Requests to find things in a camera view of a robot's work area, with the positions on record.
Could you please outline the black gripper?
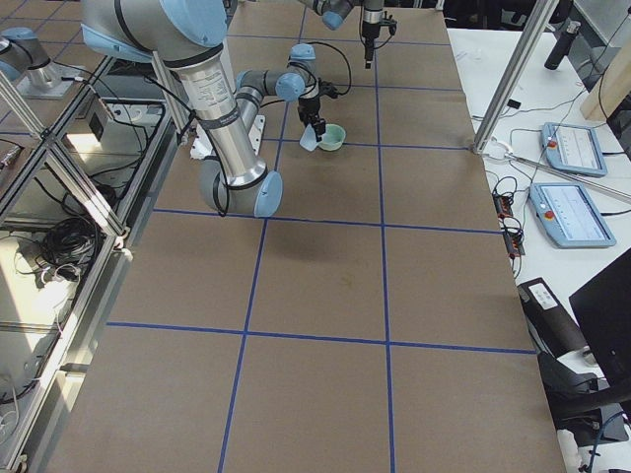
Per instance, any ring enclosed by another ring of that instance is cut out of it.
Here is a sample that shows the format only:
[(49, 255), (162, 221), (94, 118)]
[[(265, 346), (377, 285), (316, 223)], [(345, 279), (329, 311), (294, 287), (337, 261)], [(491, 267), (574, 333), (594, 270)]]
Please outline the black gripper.
[(326, 132), (326, 121), (319, 116), (320, 97), (299, 98), (298, 113), (301, 121), (315, 121), (315, 127), (309, 123), (305, 129), (308, 143), (316, 143)]
[(375, 40), (380, 36), (382, 24), (362, 21), (360, 25), (360, 36), (364, 42), (365, 68), (371, 69), (375, 57)]

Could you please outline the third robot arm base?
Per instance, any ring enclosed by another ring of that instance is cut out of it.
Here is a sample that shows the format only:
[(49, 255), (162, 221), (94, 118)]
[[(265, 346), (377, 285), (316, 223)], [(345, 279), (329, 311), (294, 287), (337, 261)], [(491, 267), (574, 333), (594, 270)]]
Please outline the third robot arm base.
[(83, 71), (55, 63), (29, 28), (1, 32), (1, 72), (24, 98), (60, 100)]

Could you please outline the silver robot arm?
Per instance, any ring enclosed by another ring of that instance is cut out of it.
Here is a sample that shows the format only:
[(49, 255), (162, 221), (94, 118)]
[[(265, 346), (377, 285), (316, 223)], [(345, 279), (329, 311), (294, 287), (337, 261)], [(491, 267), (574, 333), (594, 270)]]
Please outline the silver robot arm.
[(390, 36), (395, 35), (396, 21), (385, 11), (384, 1), (352, 0), (301, 0), (301, 4), (321, 17), (322, 22), (332, 31), (338, 30), (355, 8), (359, 8), (359, 37), (364, 46), (365, 68), (371, 69), (376, 41), (382, 29), (388, 29)]
[(205, 160), (200, 190), (221, 214), (272, 216), (283, 195), (279, 172), (258, 157), (248, 133), (261, 100), (310, 99), (318, 93), (314, 49), (298, 43), (285, 69), (246, 71), (233, 89), (221, 63), (227, 16), (220, 1), (86, 1), (85, 44), (134, 62), (161, 57), (180, 79), (216, 155)]

